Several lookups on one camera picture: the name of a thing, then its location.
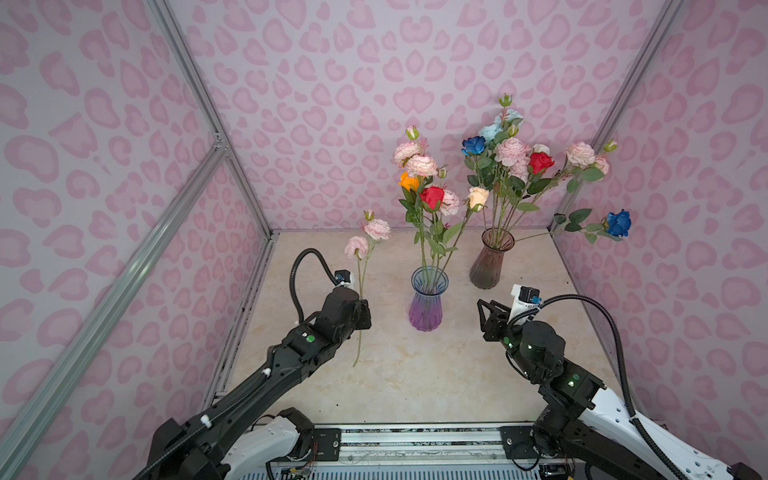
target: artificial flower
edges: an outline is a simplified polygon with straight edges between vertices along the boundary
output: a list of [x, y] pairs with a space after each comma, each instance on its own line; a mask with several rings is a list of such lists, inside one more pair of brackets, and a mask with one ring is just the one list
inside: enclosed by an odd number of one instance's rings
[[350, 238], [344, 248], [344, 253], [346, 253], [349, 258], [366, 258], [368, 256], [368, 240], [365, 237]]
[[406, 190], [416, 191], [416, 189], [419, 188], [419, 180], [414, 177], [410, 177], [408, 172], [402, 172], [398, 185], [405, 188]]
[[488, 199], [488, 195], [491, 192], [482, 187], [472, 187], [469, 189], [469, 208], [474, 211], [480, 211], [485, 206], [485, 201]]
[[472, 137], [462, 142], [462, 152], [464, 155], [480, 155], [485, 151], [485, 139], [483, 137]]
[[406, 169], [413, 177], [431, 177], [437, 175], [437, 162], [429, 155], [414, 155], [406, 164]]
[[389, 223], [384, 220], [374, 218], [369, 221], [367, 225], [362, 228], [368, 235], [374, 240], [388, 240], [389, 239]]
[[416, 142], [406, 141], [404, 144], [397, 146], [392, 159], [397, 163], [399, 168], [402, 168], [410, 157], [421, 153], [422, 148]]
[[610, 212], [605, 217], [603, 225], [606, 226], [605, 231], [616, 237], [626, 237], [629, 235], [629, 227], [632, 226], [632, 219], [629, 218], [629, 212], [622, 210], [618, 214]]
[[483, 137], [485, 141], [489, 142], [496, 138], [497, 134], [500, 134], [503, 131], [504, 129], [501, 125], [490, 124], [481, 128], [478, 133], [480, 133], [480, 136]]
[[496, 146], [496, 161], [506, 167], [525, 162], [528, 165], [528, 154], [531, 148], [517, 138], [508, 138]]
[[594, 158], [594, 166], [599, 168], [603, 175], [608, 175], [608, 170], [611, 166], [608, 165], [608, 156], [606, 154], [600, 154]]
[[458, 206], [461, 204], [458, 195], [450, 190], [444, 190], [443, 193], [444, 196], [442, 198], [442, 204], [440, 205], [440, 213], [446, 216], [456, 215], [458, 213]]
[[546, 153], [536, 152], [531, 154], [531, 167], [533, 167], [534, 174], [537, 174], [542, 170], [547, 170], [552, 165], [554, 165], [554, 160], [552, 160], [552, 157]]
[[434, 210], [437, 208], [437, 203], [442, 202], [443, 198], [445, 198], [445, 190], [440, 187], [426, 188], [422, 192], [421, 197], [422, 202], [429, 205], [429, 208]]
[[586, 168], [594, 163], [594, 150], [583, 141], [565, 149], [565, 157], [575, 167]]

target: blue rose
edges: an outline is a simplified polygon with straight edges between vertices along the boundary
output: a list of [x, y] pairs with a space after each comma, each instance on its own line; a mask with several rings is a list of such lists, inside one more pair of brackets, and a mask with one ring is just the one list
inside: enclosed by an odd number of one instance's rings
[[502, 132], [502, 127], [497, 124], [488, 125], [487, 127], [483, 127], [480, 129], [480, 136], [485, 139], [485, 141], [492, 141], [494, 138], [496, 138], [496, 134], [499, 134]]
[[466, 156], [480, 155], [485, 151], [485, 139], [483, 137], [468, 138], [462, 142], [462, 145], [464, 146], [462, 152]]
[[626, 210], [622, 210], [618, 214], [610, 212], [605, 217], [605, 220], [608, 223], [608, 228], [605, 229], [606, 232], [616, 237], [626, 237], [629, 235], [629, 227], [632, 226], [632, 219], [629, 218], [629, 212]]

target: pink patterned wall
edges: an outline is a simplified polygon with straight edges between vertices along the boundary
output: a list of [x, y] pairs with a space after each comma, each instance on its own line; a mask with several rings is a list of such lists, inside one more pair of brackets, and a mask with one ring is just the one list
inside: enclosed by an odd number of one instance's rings
[[22, 478], [130, 478], [146, 465], [154, 430], [200, 411], [262, 242], [222, 165]]
[[[499, 92], [521, 137], [590, 140], [661, 0], [172, 0], [272, 227], [404, 224], [392, 152], [408, 124], [466, 191], [460, 140]], [[545, 225], [561, 191], [522, 223]]]
[[627, 241], [558, 239], [615, 315], [647, 414], [768, 477], [768, 5], [695, 0], [579, 207], [627, 208]]
[[0, 6], [0, 434], [210, 149], [141, 0]]

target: black cable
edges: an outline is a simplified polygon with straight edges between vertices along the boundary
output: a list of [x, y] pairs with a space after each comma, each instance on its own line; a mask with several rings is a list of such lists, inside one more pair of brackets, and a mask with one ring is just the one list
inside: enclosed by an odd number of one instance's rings
[[525, 318], [526, 316], [534, 316], [541, 309], [546, 307], [547, 305], [550, 305], [555, 302], [559, 302], [560, 300], [580, 300], [582, 302], [589, 303], [590, 305], [594, 306], [598, 310], [600, 310], [600, 313], [603, 314], [605, 319], [608, 321], [608, 325], [611, 328], [611, 333], [614, 337], [614, 343], [616, 344], [616, 360], [618, 364], [619, 369], [619, 384], [621, 385], [621, 395], [624, 397], [624, 406], [627, 407], [627, 413], [629, 413], [629, 416], [631, 418], [630, 423], [634, 425], [634, 427], [637, 429], [637, 431], [640, 433], [640, 437], [643, 438], [645, 443], [647, 443], [648, 448], [656, 454], [656, 456], [661, 460], [664, 465], [667, 466], [668, 469], [674, 474], [675, 477], [677, 477], [679, 480], [689, 480], [688, 476], [685, 475], [678, 467], [675, 465], [669, 457], [667, 457], [667, 454], [665, 454], [661, 448], [659, 448], [659, 445], [651, 438], [650, 435], [648, 435], [648, 432], [645, 430], [645, 427], [641, 423], [640, 419], [632, 418], [634, 417], [637, 412], [634, 409], [634, 404], [632, 403], [632, 396], [629, 392], [629, 382], [627, 381], [627, 368], [624, 364], [624, 349], [621, 346], [621, 337], [619, 336], [619, 329], [616, 327], [616, 322], [614, 321], [614, 318], [611, 316], [611, 314], [606, 310], [604, 306], [600, 304], [595, 299], [592, 299], [585, 295], [579, 295], [577, 293], [566, 293], [565, 295], [557, 295], [553, 296], [552, 298], [548, 298], [541, 302], [538, 308], [530, 309], [526, 312], [519, 313], [518, 315], [515, 315], [512, 319], [510, 319], [510, 324], [515, 324], [518, 320]]
[[328, 263], [326, 263], [326, 259], [323, 258], [323, 255], [315, 250], [314, 248], [308, 248], [304, 250], [302, 253], [299, 253], [299, 256], [296, 257], [296, 259], [293, 261], [293, 266], [290, 269], [290, 278], [288, 279], [288, 290], [290, 290], [290, 298], [293, 300], [293, 305], [296, 306], [296, 311], [299, 314], [299, 323], [304, 323], [304, 310], [301, 309], [301, 303], [299, 303], [299, 297], [296, 296], [296, 271], [299, 269], [299, 264], [301, 263], [301, 260], [304, 260], [304, 257], [309, 255], [310, 253], [314, 253], [315, 256], [320, 260], [320, 263], [323, 265], [323, 269], [326, 271], [326, 275], [328, 275], [328, 278], [331, 279], [334, 285], [338, 285], [341, 283], [341, 280], [337, 280], [333, 273], [331, 273], [331, 269], [328, 268]]

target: glass vase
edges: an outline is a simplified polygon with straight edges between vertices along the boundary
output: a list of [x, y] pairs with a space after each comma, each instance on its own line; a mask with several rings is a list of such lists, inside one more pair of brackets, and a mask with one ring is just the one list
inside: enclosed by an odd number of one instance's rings
[[502, 276], [504, 254], [515, 246], [515, 238], [507, 230], [489, 228], [482, 234], [483, 248], [469, 269], [472, 285], [487, 290]]
[[434, 266], [421, 266], [411, 276], [413, 300], [408, 318], [411, 325], [423, 332], [431, 332], [442, 322], [440, 296], [448, 288], [448, 275]]

